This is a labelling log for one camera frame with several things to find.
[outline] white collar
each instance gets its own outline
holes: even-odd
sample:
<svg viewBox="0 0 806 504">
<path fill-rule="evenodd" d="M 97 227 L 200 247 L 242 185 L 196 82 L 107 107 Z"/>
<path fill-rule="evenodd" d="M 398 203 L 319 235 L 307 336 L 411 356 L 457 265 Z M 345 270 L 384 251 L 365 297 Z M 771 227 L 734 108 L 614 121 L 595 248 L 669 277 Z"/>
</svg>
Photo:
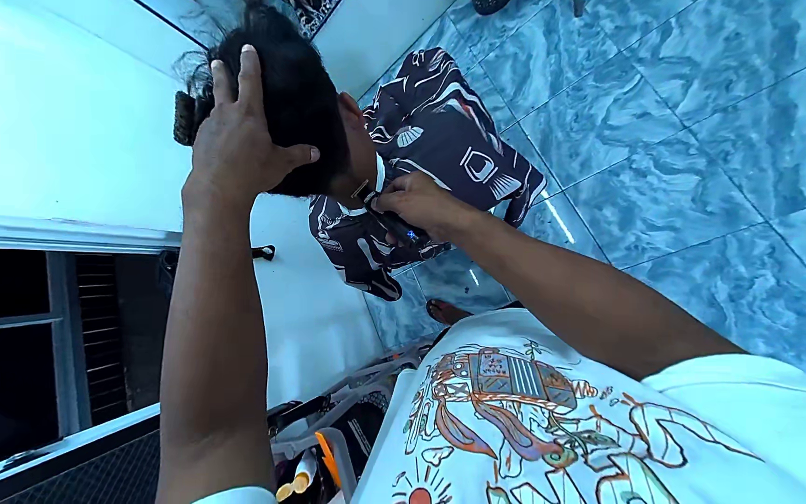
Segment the white collar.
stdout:
<svg viewBox="0 0 806 504">
<path fill-rule="evenodd" d="M 382 189 L 384 189 L 384 160 L 381 155 L 375 153 L 375 190 L 380 192 Z M 338 206 L 341 208 L 341 213 L 350 217 L 365 213 L 365 208 L 350 210 L 341 203 L 338 203 Z"/>
</svg>

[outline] ear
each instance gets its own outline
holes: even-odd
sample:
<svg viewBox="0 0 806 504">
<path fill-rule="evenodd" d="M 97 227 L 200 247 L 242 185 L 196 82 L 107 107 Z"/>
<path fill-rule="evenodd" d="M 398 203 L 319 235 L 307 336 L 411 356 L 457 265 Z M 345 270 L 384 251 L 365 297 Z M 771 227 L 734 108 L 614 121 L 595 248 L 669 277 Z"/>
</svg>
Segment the ear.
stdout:
<svg viewBox="0 0 806 504">
<path fill-rule="evenodd" d="M 349 123 L 350 126 L 365 127 L 363 111 L 359 109 L 356 100 L 347 94 L 346 91 L 342 91 L 341 94 L 338 95 L 338 109 L 345 123 Z"/>
</svg>

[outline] white t-shirt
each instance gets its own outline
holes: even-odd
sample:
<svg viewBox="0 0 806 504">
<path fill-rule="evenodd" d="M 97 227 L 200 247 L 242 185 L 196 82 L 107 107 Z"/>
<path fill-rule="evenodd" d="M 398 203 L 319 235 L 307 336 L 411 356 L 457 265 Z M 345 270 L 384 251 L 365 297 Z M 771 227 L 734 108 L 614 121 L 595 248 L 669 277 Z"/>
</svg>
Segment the white t-shirt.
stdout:
<svg viewBox="0 0 806 504">
<path fill-rule="evenodd" d="M 221 495 L 204 501 L 275 501 Z M 520 308 L 461 320 L 400 376 L 354 495 L 369 504 L 768 501 L 806 502 L 803 372 L 730 354 L 637 382 Z"/>
</svg>

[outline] black hair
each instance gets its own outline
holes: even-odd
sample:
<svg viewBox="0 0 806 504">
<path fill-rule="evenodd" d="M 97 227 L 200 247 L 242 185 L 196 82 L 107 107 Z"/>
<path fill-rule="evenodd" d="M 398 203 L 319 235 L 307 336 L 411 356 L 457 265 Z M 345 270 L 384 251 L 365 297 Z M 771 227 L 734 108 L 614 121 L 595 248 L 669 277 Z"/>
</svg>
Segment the black hair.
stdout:
<svg viewBox="0 0 806 504">
<path fill-rule="evenodd" d="M 350 164 L 347 134 L 338 107 L 338 92 L 322 66 L 319 53 L 295 24 L 263 0 L 245 0 L 239 27 L 219 28 L 222 40 L 210 48 L 186 79 L 187 94 L 176 94 L 174 138 L 191 145 L 201 122 L 213 109 L 213 79 L 208 68 L 214 59 L 229 70 L 233 96 L 238 95 L 241 47 L 251 44 L 260 56 L 263 108 L 272 142 L 282 147 L 313 145 L 319 161 L 289 173 L 272 189 L 287 196 L 324 195 L 330 180 Z"/>
</svg>

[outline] barber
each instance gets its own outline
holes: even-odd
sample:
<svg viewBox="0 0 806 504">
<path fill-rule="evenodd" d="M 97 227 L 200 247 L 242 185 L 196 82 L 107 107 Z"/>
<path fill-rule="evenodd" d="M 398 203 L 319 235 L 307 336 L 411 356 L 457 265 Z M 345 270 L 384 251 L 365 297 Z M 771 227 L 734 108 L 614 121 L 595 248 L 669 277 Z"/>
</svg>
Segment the barber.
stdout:
<svg viewBox="0 0 806 504">
<path fill-rule="evenodd" d="M 282 148 L 260 64 L 216 107 L 183 188 L 161 380 L 159 502 L 275 502 L 254 199 L 319 157 Z M 749 355 L 608 265 L 543 243 L 421 173 L 377 203 L 448 240 L 524 308 L 462 318 L 405 371 L 354 499 L 364 503 L 806 502 L 806 375 Z"/>
</svg>

